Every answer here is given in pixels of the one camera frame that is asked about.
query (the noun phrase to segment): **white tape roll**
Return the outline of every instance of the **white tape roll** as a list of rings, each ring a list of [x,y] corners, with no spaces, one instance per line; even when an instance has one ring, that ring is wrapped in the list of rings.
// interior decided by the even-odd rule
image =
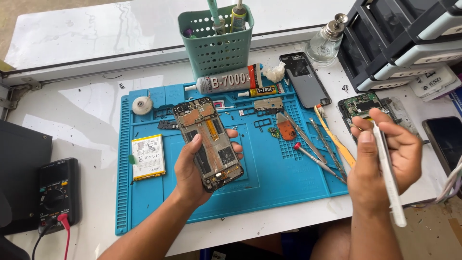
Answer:
[[[133,101],[132,110],[137,115],[146,115],[152,109],[152,100],[149,97],[139,97]]]

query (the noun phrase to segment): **hand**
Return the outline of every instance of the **hand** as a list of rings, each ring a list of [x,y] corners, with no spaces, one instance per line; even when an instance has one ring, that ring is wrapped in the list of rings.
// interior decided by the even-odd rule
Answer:
[[[393,172],[400,194],[421,175],[422,144],[405,128],[378,108],[369,111],[370,117],[385,133]],[[373,123],[361,117],[353,118],[351,133],[358,139],[358,159],[348,176],[348,190],[353,208],[365,214],[389,212],[390,202],[385,182],[379,171],[377,145],[372,134]]]
[[[230,138],[235,138],[239,134],[236,130],[226,129]],[[231,142],[237,157],[242,159],[242,146],[237,142]],[[175,191],[179,193],[180,199],[194,209],[204,204],[211,193],[207,193],[202,186],[200,172],[194,164],[194,154],[199,151],[202,145],[202,136],[197,134],[193,140],[186,144],[175,163],[176,187]]]

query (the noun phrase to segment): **phone battery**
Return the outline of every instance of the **phone battery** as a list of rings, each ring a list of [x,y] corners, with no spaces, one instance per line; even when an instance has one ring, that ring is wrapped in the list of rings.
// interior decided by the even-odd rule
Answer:
[[[132,140],[133,180],[142,180],[165,174],[164,147],[162,135]]]

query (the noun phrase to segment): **metal pump lid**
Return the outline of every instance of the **metal pump lid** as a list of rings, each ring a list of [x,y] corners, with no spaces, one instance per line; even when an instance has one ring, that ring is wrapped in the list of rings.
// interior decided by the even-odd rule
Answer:
[[[345,29],[344,24],[348,22],[348,16],[342,13],[338,13],[334,17],[335,20],[330,21],[326,26],[322,28],[322,31],[331,38],[338,38],[342,35]]]

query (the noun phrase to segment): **screwdriver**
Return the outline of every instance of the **screwdriver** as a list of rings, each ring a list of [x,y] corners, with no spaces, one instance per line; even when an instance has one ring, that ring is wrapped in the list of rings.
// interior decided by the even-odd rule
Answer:
[[[334,177],[336,177],[337,179],[339,179],[341,182],[347,184],[347,182],[342,179],[340,176],[336,175],[330,168],[329,166],[323,164],[320,160],[318,160],[316,157],[312,156],[309,152],[307,152],[305,149],[302,148],[302,144],[300,142],[296,143],[294,146],[293,146],[294,150],[300,150],[302,151],[304,154],[306,154],[306,156],[308,156],[310,159],[312,159],[317,165],[321,166],[321,168],[323,168],[324,170],[328,171],[330,174],[332,174]]]

